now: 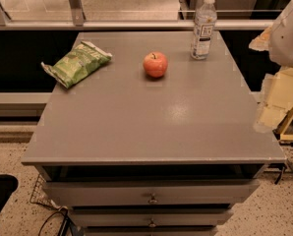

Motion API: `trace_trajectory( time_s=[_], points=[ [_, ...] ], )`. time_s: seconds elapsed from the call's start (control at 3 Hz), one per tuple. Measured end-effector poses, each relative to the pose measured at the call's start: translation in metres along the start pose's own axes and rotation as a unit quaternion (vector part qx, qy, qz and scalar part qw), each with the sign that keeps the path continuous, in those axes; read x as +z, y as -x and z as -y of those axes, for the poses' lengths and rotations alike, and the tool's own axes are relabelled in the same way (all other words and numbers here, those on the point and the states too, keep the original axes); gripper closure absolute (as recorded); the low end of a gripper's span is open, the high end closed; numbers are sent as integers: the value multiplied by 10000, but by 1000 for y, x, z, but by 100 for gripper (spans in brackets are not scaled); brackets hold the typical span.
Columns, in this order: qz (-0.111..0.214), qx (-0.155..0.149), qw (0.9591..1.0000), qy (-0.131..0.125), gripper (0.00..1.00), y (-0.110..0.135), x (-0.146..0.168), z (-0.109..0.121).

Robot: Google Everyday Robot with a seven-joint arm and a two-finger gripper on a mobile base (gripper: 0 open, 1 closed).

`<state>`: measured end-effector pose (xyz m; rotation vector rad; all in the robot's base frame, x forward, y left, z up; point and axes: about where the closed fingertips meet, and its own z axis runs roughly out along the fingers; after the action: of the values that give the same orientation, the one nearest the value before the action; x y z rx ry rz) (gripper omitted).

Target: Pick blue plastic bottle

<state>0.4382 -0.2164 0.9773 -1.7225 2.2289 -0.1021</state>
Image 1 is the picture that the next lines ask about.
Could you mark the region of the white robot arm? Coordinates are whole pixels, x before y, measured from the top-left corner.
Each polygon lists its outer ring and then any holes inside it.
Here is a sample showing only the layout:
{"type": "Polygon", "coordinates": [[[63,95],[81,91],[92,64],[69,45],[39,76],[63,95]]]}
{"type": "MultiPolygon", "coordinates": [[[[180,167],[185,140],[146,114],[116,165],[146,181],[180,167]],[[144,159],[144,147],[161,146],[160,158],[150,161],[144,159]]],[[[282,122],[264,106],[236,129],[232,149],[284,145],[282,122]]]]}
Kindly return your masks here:
{"type": "Polygon", "coordinates": [[[268,48],[272,62],[293,67],[293,0],[273,22],[268,48]]]}

